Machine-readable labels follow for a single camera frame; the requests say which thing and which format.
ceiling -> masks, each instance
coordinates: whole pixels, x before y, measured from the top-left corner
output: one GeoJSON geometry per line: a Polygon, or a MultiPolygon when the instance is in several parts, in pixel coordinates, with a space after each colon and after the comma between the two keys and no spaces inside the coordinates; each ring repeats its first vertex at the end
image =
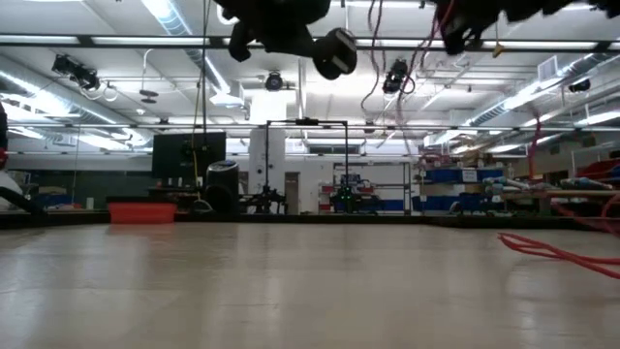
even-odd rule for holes
{"type": "MultiPolygon", "coordinates": [[[[188,25],[198,34],[202,28],[202,0],[174,0],[188,25]]],[[[310,25],[313,35],[320,36],[334,27],[347,26],[356,36],[371,36],[366,17],[367,1],[349,2],[346,9],[340,2],[332,4],[329,14],[310,25]]],[[[416,2],[387,1],[384,8],[380,37],[426,37],[434,9],[421,10],[416,2]]],[[[484,34],[487,39],[523,40],[615,40],[620,37],[620,17],[605,19],[605,14],[591,12],[583,6],[573,6],[547,18],[533,18],[516,24],[506,24],[502,18],[497,28],[484,34]]],[[[208,19],[208,35],[230,35],[232,27],[220,22],[214,3],[208,19]]],[[[155,17],[140,0],[83,0],[83,1],[28,1],[2,0],[0,33],[32,34],[100,34],[100,35],[165,35],[155,17]]],[[[57,79],[77,90],[67,79],[59,78],[50,68],[56,54],[69,54],[87,67],[97,69],[101,79],[118,89],[119,97],[108,102],[97,102],[125,115],[136,122],[157,122],[169,118],[170,122],[194,121],[197,101],[197,81],[200,70],[180,49],[156,49],[148,54],[144,88],[160,93],[158,103],[146,105],[138,91],[142,88],[142,58],[144,49],[102,48],[17,48],[0,47],[0,54],[27,66],[29,69],[57,79]]],[[[252,58],[237,63],[224,49],[214,49],[207,54],[216,69],[228,81],[240,81],[251,98],[261,92],[262,79],[269,71],[280,71],[284,80],[296,85],[298,58],[285,54],[253,50],[252,58]]],[[[328,81],[316,72],[313,64],[307,67],[306,115],[320,119],[348,119],[363,123],[376,118],[379,122],[396,122],[394,103],[380,92],[372,95],[367,103],[368,113],[360,108],[361,99],[370,91],[376,75],[370,63],[369,51],[358,53],[356,71],[350,76],[328,81]],[[388,105],[387,112],[382,113],[388,105]]],[[[374,52],[377,59],[382,54],[374,52]]],[[[396,58],[409,59],[411,52],[386,51],[389,66],[396,58]]],[[[518,86],[537,76],[537,66],[553,53],[504,53],[498,58],[490,53],[466,53],[449,57],[441,52],[431,52],[426,58],[425,70],[417,72],[416,93],[402,106],[402,120],[416,124],[451,124],[450,111],[474,111],[503,98],[518,86]]],[[[560,64],[571,62],[579,55],[559,54],[560,64]]],[[[297,117],[295,92],[278,92],[287,95],[288,117],[297,117]]],[[[562,101],[559,94],[544,100],[544,107],[552,109],[562,101]]],[[[209,123],[246,122],[240,110],[206,106],[209,123]]],[[[415,133],[423,137],[425,133],[415,133]]]]}

wall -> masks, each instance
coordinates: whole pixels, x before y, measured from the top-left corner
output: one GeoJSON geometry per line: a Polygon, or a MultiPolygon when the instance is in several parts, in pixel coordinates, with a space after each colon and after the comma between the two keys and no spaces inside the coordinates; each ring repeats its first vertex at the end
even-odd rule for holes
{"type": "MultiPolygon", "coordinates": [[[[239,163],[239,169],[243,172],[249,170],[248,158],[241,156],[230,156],[230,159],[239,163]]],[[[354,158],[352,162],[400,162],[402,157],[367,158],[359,160],[354,158]]],[[[316,212],[319,201],[319,184],[331,183],[333,178],[333,163],[344,162],[344,157],[301,157],[287,156],[285,162],[285,172],[299,173],[299,211],[316,212]]],[[[150,172],[151,157],[141,156],[121,156],[121,155],[80,155],[77,158],[71,155],[13,155],[9,161],[10,170],[56,170],[56,171],[89,171],[89,172],[150,172]]],[[[402,183],[402,168],[392,167],[372,167],[363,168],[352,167],[351,173],[358,173],[363,178],[380,183],[402,183]]],[[[116,182],[110,184],[104,177],[100,183],[112,188],[118,185],[116,182]]],[[[378,192],[384,199],[401,199],[402,191],[384,190],[378,192]]]]}

monitor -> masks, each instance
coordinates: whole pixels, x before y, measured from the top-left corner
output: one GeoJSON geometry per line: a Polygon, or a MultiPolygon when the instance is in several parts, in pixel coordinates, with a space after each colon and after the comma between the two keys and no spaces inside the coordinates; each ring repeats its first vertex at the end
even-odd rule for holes
{"type": "Polygon", "coordinates": [[[226,159],[226,133],[156,135],[153,141],[151,174],[155,178],[194,177],[194,151],[198,176],[205,177],[209,165],[226,159]]]}

metal frame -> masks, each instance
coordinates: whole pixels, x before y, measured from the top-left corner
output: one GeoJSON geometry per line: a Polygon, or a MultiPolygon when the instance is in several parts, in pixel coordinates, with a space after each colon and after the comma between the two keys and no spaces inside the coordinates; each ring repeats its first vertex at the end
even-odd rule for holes
{"type": "MultiPolygon", "coordinates": [[[[272,122],[285,122],[295,123],[294,120],[282,120],[272,122]]],[[[438,125],[388,125],[388,126],[365,126],[365,125],[337,125],[343,121],[333,122],[336,125],[274,125],[270,126],[274,129],[287,129],[287,130],[322,130],[322,129],[336,129],[336,130],[372,130],[372,131],[515,131],[515,132],[535,132],[536,126],[531,127],[496,127],[496,126],[438,126],[438,125]]],[[[68,129],[89,129],[89,128],[133,128],[133,129],[150,129],[150,130],[191,130],[201,129],[201,124],[78,124],[78,123],[9,123],[11,127],[36,127],[36,128],[68,128],[68,129]]],[[[257,124],[209,124],[209,128],[223,129],[223,130],[253,130],[263,128],[264,125],[257,124]]],[[[620,127],[605,127],[605,126],[588,126],[588,127],[545,127],[541,128],[542,132],[620,132],[620,127]]]]}
{"type": "MultiPolygon", "coordinates": [[[[269,126],[274,122],[285,124],[297,124],[303,121],[303,119],[289,119],[289,120],[268,120],[264,125],[264,185],[269,185],[269,126]]],[[[346,178],[345,185],[349,186],[349,122],[345,120],[318,120],[319,124],[323,124],[326,128],[331,128],[331,125],[342,125],[345,129],[345,164],[346,164],[346,178]]]]}
{"type": "MultiPolygon", "coordinates": [[[[411,215],[412,212],[412,202],[411,202],[411,198],[412,198],[412,185],[413,182],[411,181],[411,176],[412,176],[412,166],[410,162],[406,162],[406,161],[402,161],[402,162],[377,162],[377,163],[352,163],[349,164],[349,166],[354,167],[354,166],[367,166],[367,167],[386,167],[386,166],[401,166],[403,168],[403,184],[381,184],[381,183],[375,183],[376,186],[375,188],[377,189],[394,189],[394,188],[399,188],[400,186],[403,187],[403,215],[407,216],[407,215],[411,215]],[[409,193],[409,203],[407,204],[407,193],[409,193]]],[[[336,186],[338,186],[336,184],[336,177],[335,177],[335,172],[338,170],[338,166],[343,166],[341,163],[333,163],[332,166],[332,172],[333,174],[333,187],[335,188],[336,186]]]]}
{"type": "MultiPolygon", "coordinates": [[[[381,46],[373,46],[372,37],[356,38],[360,50],[412,50],[426,38],[381,37],[381,46]]],[[[22,34],[0,33],[0,47],[29,48],[158,48],[158,49],[225,49],[231,37],[208,36],[206,45],[202,36],[157,36],[157,35],[66,35],[66,34],[22,34]]],[[[592,53],[618,52],[620,41],[567,41],[567,40],[502,40],[500,43],[508,53],[592,53]]],[[[493,52],[495,40],[484,40],[479,48],[466,48],[470,52],[493,52]]],[[[252,43],[249,49],[263,48],[259,43],[252,43]]],[[[435,41],[429,51],[445,51],[444,43],[435,41]]]]}

gray floor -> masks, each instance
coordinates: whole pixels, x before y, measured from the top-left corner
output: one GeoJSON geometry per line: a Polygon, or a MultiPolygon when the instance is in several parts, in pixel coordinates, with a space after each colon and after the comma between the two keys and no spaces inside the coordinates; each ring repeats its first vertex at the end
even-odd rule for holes
{"type": "MultiPolygon", "coordinates": [[[[491,231],[178,224],[1,232],[0,348],[620,348],[620,282],[491,231]]],[[[579,253],[620,239],[529,232],[579,253]]]]}

